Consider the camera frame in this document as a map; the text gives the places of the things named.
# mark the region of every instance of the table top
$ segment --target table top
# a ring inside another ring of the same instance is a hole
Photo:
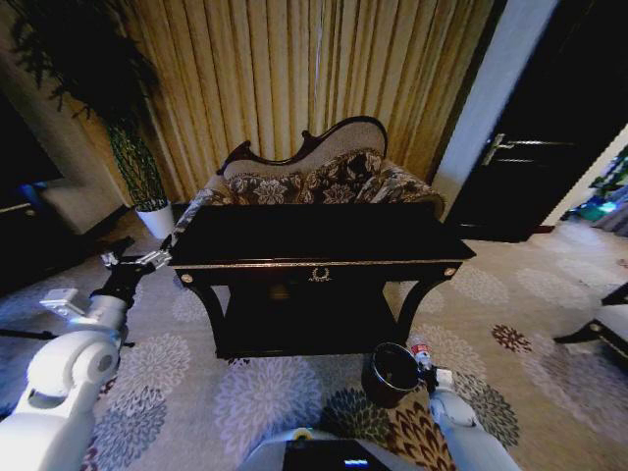
[[[463,261],[475,252],[425,204],[204,206],[171,266]]]

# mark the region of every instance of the doorway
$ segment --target doorway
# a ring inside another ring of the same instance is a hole
[[[526,240],[628,122],[625,2],[556,7],[446,223]]]

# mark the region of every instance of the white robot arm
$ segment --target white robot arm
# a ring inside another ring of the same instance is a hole
[[[437,369],[430,412],[462,471],[521,471],[503,445],[484,430],[473,408],[453,388],[451,371]]]
[[[119,261],[108,254],[112,274],[84,312],[76,289],[53,289],[41,304],[80,331],[45,344],[28,366],[26,390],[0,423],[0,456],[6,469],[79,470],[95,424],[93,406],[113,377],[126,336],[127,310],[139,279],[163,266],[165,251]]]

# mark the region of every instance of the plastic bottle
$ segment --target plastic bottle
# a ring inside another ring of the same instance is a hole
[[[432,349],[422,337],[416,336],[410,340],[410,351],[420,371],[432,369]]]

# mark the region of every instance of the carpet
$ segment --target carpet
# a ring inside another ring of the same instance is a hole
[[[108,235],[131,235],[129,253],[158,242],[128,213]],[[598,342],[557,345],[625,283],[628,240],[577,223],[508,244],[469,241],[478,253],[421,303],[411,339],[435,363],[522,469],[628,469],[628,381]],[[107,278],[97,257],[0,298],[5,329],[62,334],[37,301],[51,288],[89,293]],[[412,283],[388,284],[398,311]],[[217,288],[221,302],[229,292]],[[115,379],[95,407],[83,469],[235,469],[264,438],[299,426],[366,439],[429,470],[453,470],[424,391],[393,410],[360,385],[361,355],[218,360],[200,301],[164,268],[145,277],[129,312],[129,340]],[[38,340],[0,338],[0,416],[26,385]]]

